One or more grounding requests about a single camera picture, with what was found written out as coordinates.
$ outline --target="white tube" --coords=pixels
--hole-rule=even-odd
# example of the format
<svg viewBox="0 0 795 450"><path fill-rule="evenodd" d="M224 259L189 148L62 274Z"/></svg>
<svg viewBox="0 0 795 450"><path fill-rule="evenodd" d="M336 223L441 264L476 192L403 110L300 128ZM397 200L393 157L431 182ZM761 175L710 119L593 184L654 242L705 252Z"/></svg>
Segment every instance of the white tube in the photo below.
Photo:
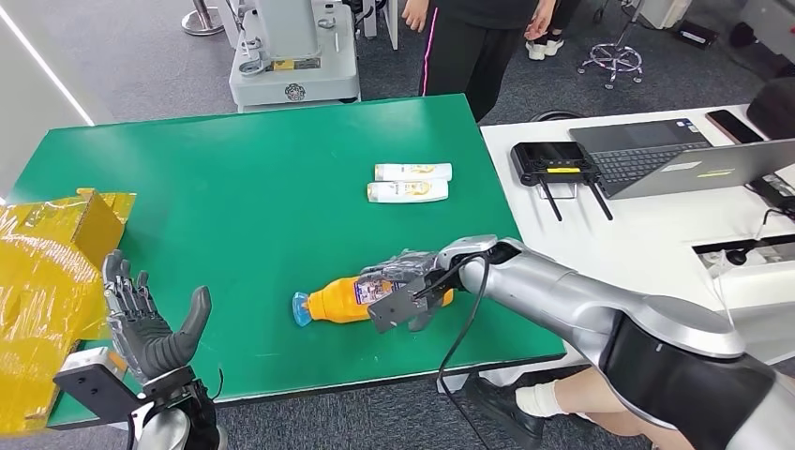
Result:
<svg viewBox="0 0 795 450"><path fill-rule="evenodd" d="M447 181L390 181L369 183L367 199L373 203L436 202L447 198Z"/></svg>
<svg viewBox="0 0 795 450"><path fill-rule="evenodd" d="M375 181L416 181L453 179L453 165L443 164L376 164Z"/></svg>

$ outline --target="plastic bottle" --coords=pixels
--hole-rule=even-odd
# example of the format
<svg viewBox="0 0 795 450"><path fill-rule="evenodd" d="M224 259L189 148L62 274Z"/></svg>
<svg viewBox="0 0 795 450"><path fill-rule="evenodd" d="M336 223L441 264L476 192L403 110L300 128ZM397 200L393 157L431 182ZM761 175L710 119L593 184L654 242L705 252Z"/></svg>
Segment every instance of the plastic bottle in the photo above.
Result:
<svg viewBox="0 0 795 450"><path fill-rule="evenodd" d="M442 164L376 164L375 181L419 181L453 179L453 165Z"/></svg>
<svg viewBox="0 0 795 450"><path fill-rule="evenodd" d="M367 199L373 203L436 202L447 195L447 182L442 179L367 184Z"/></svg>
<svg viewBox="0 0 795 450"><path fill-rule="evenodd" d="M300 326L312 321L348 323L369 319L368 306L387 294L400 289L403 284L394 281L367 281L357 283L358 277L340 278L325 288L306 294L296 292L292 297L292 315ZM442 306L453 301L453 291L442 298Z"/></svg>

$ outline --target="white shoe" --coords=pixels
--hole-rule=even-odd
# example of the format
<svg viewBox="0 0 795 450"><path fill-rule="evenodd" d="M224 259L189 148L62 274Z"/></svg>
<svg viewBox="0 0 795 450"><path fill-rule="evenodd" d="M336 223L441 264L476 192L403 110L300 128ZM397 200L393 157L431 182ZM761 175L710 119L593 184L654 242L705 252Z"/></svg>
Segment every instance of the white shoe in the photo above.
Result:
<svg viewBox="0 0 795 450"><path fill-rule="evenodd" d="M527 57L533 61L544 61L547 57L547 46L541 44L534 44L530 41L525 42L524 47L527 49Z"/></svg>
<svg viewBox="0 0 795 450"><path fill-rule="evenodd" d="M560 49L563 46L564 43L566 43L566 41L563 40L563 39L561 39L561 40L552 40L552 39L548 40L547 41L547 45L543 46L544 47L544 54L546 56L554 56L554 55L558 54L558 49Z"/></svg>

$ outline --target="gray carpet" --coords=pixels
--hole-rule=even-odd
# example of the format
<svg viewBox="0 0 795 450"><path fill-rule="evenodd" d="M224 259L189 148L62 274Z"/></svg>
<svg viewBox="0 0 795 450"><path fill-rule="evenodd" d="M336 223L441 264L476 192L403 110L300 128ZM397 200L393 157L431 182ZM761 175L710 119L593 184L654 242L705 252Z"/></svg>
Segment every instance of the gray carpet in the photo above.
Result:
<svg viewBox="0 0 795 450"><path fill-rule="evenodd" d="M189 1L35 1L54 38L119 121L236 111L227 86L232 54L226 38L188 37L179 29ZM639 29L631 44L645 60L643 83L623 78L607 91L602 87L605 73L576 72L587 49L617 36L625 21L611 5L604 22L592 25L597 2L583 2L555 58L529 61L517 48L501 98L485 125L520 122L549 109L605 115L741 103L759 89L759 76L769 77L780 64L758 45L731 55L755 74L729 59L724 37L704 52L669 34ZM741 3L698 0L688 18L725 35ZM402 29L400 51L393 52L386 36L382 25L378 38L359 42L364 99L408 97L416 91L423 39ZM789 365L788 373L795 373ZM523 382L533 383L533 377ZM517 448L466 399L462 402L491 448ZM237 450L478 447L467 423L430 381L224 408L218 416ZM123 448L126 436L114 428L94 427L4 440L0 450L114 449ZM644 439L586 432L564 417L550 422L544 442L545 449L648 448Z"/></svg>

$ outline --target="laptop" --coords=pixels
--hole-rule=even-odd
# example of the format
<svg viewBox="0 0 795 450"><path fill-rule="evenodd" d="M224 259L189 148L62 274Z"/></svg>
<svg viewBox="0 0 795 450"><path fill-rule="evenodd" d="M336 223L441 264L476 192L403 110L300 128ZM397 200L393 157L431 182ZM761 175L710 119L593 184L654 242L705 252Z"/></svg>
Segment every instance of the laptop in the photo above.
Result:
<svg viewBox="0 0 795 450"><path fill-rule="evenodd" d="M602 172L605 196L616 200L742 186L795 164L795 139L712 147L686 119L570 133Z"/></svg>

